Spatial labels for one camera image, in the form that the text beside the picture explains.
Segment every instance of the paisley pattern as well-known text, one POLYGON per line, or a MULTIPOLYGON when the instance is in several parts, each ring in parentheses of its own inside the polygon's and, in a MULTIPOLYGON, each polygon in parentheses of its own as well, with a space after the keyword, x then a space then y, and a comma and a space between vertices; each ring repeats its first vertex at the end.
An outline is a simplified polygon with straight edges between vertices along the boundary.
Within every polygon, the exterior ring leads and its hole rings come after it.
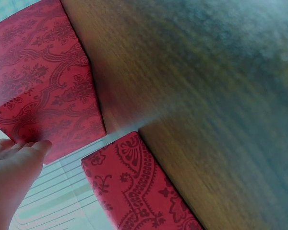
POLYGON ((116 229, 202 229, 136 132, 85 157, 82 167, 116 229))
POLYGON ((59 0, 0 23, 0 129, 52 141, 45 163, 105 135, 89 61, 59 0))

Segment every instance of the damask pattern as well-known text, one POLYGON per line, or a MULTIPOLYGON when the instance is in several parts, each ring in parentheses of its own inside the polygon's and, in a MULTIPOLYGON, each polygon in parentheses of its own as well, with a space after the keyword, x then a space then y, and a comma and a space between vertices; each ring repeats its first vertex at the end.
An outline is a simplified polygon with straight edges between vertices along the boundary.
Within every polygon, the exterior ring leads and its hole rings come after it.
POLYGON ((0 23, 0 129, 13 140, 52 141, 45 163, 105 135, 89 61, 60 0, 0 23))
POLYGON ((118 230, 202 230, 136 132, 82 159, 104 211, 118 230))

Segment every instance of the red wrapped box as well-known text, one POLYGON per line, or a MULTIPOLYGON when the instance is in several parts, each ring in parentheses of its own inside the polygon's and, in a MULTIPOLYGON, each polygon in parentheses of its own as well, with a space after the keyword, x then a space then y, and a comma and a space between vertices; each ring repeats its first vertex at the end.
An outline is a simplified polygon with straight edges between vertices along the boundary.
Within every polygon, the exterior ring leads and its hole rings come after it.
POLYGON ((82 167, 116 229, 202 229, 137 132, 83 158, 82 167))
POLYGON ((59 0, 0 23, 0 129, 52 141, 45 163, 105 135, 88 58, 59 0))

